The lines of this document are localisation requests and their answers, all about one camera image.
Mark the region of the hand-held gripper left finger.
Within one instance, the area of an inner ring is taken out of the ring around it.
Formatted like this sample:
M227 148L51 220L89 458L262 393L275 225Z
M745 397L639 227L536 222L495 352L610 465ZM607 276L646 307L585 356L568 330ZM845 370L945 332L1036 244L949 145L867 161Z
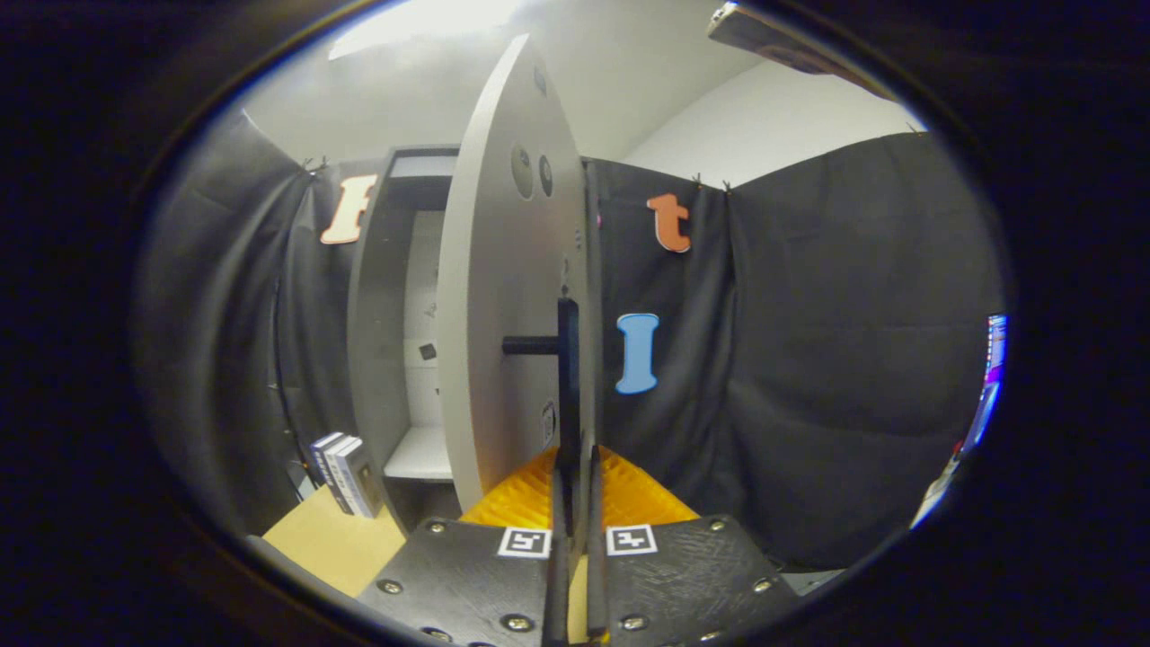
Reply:
M570 561L555 459L542 452L458 519L421 521L358 602L427 642L566 644Z

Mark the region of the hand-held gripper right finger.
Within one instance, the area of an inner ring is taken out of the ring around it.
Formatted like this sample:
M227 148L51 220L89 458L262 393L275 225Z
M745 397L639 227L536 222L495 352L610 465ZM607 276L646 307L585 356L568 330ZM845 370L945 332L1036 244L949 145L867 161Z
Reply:
M599 646L744 646L800 595L737 519L693 513L616 452L592 450L588 636Z

